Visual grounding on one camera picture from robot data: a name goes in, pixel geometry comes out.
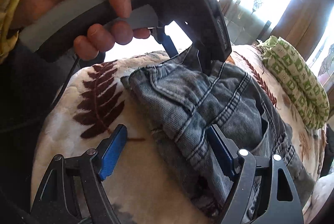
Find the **green patterned folded blanket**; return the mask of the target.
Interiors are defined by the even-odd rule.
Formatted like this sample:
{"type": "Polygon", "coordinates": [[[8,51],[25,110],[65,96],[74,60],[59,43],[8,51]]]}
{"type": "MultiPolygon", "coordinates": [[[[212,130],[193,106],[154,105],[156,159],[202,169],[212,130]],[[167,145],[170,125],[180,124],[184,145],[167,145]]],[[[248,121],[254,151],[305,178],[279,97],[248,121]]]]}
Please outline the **green patterned folded blanket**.
{"type": "Polygon", "coordinates": [[[322,128],[329,116],[328,96],[300,53],[283,38],[270,36],[257,48],[267,70],[297,108],[305,126],[322,128]]]}

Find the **leaf pattern bed quilt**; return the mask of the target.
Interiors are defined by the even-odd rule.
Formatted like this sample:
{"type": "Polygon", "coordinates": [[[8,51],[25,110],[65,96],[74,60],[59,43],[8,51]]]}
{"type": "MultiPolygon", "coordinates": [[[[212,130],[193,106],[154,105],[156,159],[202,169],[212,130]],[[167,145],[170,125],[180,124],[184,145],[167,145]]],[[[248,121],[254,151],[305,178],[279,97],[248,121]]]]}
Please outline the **leaf pattern bed quilt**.
{"type": "MultiPolygon", "coordinates": [[[[38,137],[31,180],[31,198],[55,154],[79,156],[126,126],[128,142],[114,173],[103,183],[122,223],[210,223],[188,198],[170,166],[160,155],[140,103],[121,79],[135,70],[167,61],[164,52],[104,62],[78,71],[46,118],[38,137]]],[[[293,130],[292,144],[307,173],[319,179],[324,161],[326,126],[305,126],[278,80],[262,64],[261,52],[237,45],[229,64],[247,72],[270,98],[282,120],[293,130]]]]}

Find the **grey denim pants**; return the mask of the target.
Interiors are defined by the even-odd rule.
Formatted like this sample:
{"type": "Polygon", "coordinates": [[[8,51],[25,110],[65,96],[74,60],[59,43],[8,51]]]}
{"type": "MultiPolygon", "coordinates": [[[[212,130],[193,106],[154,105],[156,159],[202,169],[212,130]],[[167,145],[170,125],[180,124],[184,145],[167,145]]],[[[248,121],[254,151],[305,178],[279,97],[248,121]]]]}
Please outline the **grey denim pants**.
{"type": "Polygon", "coordinates": [[[209,218],[222,211],[232,187],[207,141],[213,124],[238,148],[255,156],[279,154],[301,204],[315,182],[292,144],[293,130],[270,98],[241,68],[214,61],[201,71],[197,52],[188,48],[158,65],[135,70],[121,79],[148,119],[158,151],[191,202],[209,218]]]}

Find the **black garment by wall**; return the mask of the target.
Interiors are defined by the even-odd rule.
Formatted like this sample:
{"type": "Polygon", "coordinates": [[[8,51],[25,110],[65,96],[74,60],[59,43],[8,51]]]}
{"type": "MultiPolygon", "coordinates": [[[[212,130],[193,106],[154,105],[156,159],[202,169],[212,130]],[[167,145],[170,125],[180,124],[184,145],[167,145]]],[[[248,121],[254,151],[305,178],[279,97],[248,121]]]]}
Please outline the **black garment by wall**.
{"type": "Polygon", "coordinates": [[[324,161],[323,161],[323,166],[321,169],[320,177],[326,176],[329,174],[329,171],[331,169],[331,165],[333,163],[333,138],[334,138],[334,133],[329,124],[327,124],[326,128],[326,137],[327,137],[327,142],[325,145],[325,150],[324,150],[324,161]]]}

